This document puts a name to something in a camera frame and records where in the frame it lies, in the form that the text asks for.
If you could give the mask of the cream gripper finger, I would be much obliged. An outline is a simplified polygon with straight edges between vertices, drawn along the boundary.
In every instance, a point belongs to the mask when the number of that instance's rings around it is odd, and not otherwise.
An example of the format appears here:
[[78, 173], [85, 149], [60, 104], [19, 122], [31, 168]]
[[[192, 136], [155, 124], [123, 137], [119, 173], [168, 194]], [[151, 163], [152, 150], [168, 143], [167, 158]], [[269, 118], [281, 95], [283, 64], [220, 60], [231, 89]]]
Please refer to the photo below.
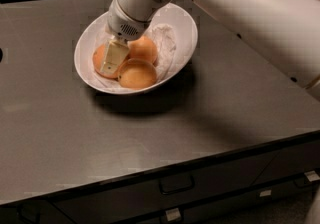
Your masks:
[[124, 62], [129, 54], [129, 47], [126, 41], [112, 39], [105, 44], [100, 72], [103, 75], [111, 76]]

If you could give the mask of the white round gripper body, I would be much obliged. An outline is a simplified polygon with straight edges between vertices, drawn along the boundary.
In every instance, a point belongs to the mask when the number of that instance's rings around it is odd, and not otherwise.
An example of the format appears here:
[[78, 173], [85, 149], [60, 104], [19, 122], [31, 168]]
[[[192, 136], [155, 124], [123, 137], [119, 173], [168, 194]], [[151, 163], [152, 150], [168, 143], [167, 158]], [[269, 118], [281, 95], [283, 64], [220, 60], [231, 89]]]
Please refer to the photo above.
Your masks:
[[123, 40], [139, 39], [151, 23], [151, 2], [147, 0], [113, 0], [107, 25], [111, 34]]

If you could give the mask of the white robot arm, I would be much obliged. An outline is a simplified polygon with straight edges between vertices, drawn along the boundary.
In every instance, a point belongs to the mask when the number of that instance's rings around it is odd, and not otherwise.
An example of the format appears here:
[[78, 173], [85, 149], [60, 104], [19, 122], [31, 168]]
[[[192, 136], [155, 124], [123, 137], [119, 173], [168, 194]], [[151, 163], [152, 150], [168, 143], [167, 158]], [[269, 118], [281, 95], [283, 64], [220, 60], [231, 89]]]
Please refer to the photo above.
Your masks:
[[[171, 0], [113, 0], [107, 26], [118, 38], [141, 37]], [[320, 98], [318, 0], [191, 0], [312, 97]]]

